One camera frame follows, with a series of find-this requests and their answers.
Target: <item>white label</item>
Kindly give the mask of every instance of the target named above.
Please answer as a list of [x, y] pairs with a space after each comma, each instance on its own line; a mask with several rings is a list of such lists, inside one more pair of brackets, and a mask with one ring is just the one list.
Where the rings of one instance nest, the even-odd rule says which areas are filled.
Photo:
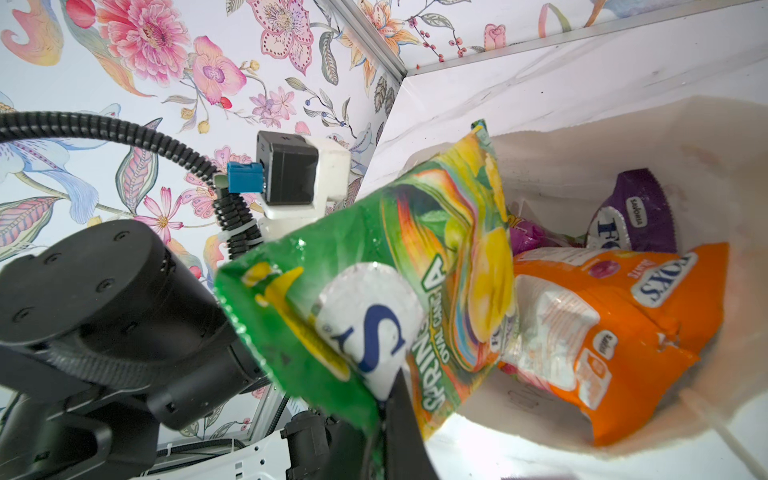
[[624, 215], [613, 207], [602, 207], [587, 233], [587, 248], [632, 250]]
[[648, 215], [645, 213], [645, 205], [640, 197], [627, 198], [627, 215], [632, 227], [642, 228], [648, 225]]
[[318, 334], [357, 367], [377, 399], [389, 398], [425, 321], [422, 304], [406, 279], [384, 263], [357, 263], [323, 288], [315, 311]]
[[618, 343], [619, 339], [610, 330], [603, 330], [595, 335], [592, 340], [592, 346], [595, 351], [600, 353], [606, 360], [614, 358], [614, 351]]
[[519, 354], [509, 363], [572, 391], [576, 357], [600, 314], [576, 293], [536, 276], [518, 275], [515, 290], [521, 332]]
[[305, 412], [306, 410], [310, 409], [310, 406], [306, 404], [302, 399], [298, 399], [296, 397], [291, 397], [288, 400], [288, 403], [286, 405], [286, 408], [288, 408], [288, 411], [290, 412], [291, 416], [294, 416], [295, 414], [299, 412]]
[[699, 256], [688, 252], [681, 258], [662, 263], [643, 273], [640, 281], [632, 286], [632, 296], [642, 306], [657, 308], [672, 294], [674, 289], [694, 268]]
[[583, 349], [576, 364], [578, 378], [578, 398], [589, 409], [596, 410], [603, 401], [608, 385], [611, 384], [611, 371], [600, 357]]
[[575, 247], [543, 247], [521, 253], [515, 258], [515, 262], [527, 260], [547, 260], [550, 262], [567, 263], [573, 266], [582, 266], [588, 260], [600, 255], [600, 250], [589, 250]]

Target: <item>green snack bag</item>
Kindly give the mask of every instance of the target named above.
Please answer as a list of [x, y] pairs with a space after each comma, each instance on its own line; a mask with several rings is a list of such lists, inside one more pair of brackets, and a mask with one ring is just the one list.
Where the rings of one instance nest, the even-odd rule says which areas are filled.
[[222, 266], [215, 292], [289, 395], [378, 429], [400, 369], [428, 438], [513, 327], [502, 181], [485, 125], [386, 187]]

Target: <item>white paper bag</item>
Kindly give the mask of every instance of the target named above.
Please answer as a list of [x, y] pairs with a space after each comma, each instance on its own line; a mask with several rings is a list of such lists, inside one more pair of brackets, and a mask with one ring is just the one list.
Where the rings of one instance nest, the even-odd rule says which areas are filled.
[[[708, 428], [708, 415], [700, 409], [694, 413], [679, 400], [680, 388], [725, 419], [768, 389], [768, 108], [698, 97], [492, 141], [508, 204], [550, 230], [586, 233], [592, 215], [613, 191], [616, 175], [649, 167], [667, 194], [680, 252], [702, 243], [730, 242], [725, 320], [702, 362], [642, 430], [601, 452], [636, 452]], [[418, 152], [409, 166], [442, 148]], [[500, 371], [459, 413], [541, 444], [594, 450], [589, 421], [576, 407]]]

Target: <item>blue connector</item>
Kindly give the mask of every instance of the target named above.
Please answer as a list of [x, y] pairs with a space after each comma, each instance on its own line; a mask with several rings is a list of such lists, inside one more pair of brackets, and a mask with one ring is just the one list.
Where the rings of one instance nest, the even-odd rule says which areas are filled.
[[260, 194], [264, 189], [264, 167], [258, 162], [230, 162], [227, 164], [227, 177], [233, 194]]

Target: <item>chip bag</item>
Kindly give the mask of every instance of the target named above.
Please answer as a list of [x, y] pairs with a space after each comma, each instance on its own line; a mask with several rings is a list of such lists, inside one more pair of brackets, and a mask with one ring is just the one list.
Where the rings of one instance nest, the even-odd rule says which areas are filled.
[[511, 336], [512, 255], [488, 133], [472, 133], [352, 206], [222, 266], [215, 292], [289, 395], [366, 434], [400, 369], [422, 435]]
[[587, 248], [677, 253], [672, 210], [647, 168], [621, 172], [587, 231]]
[[519, 333], [501, 368], [578, 406], [595, 445], [630, 435], [723, 321], [728, 245], [515, 256]]

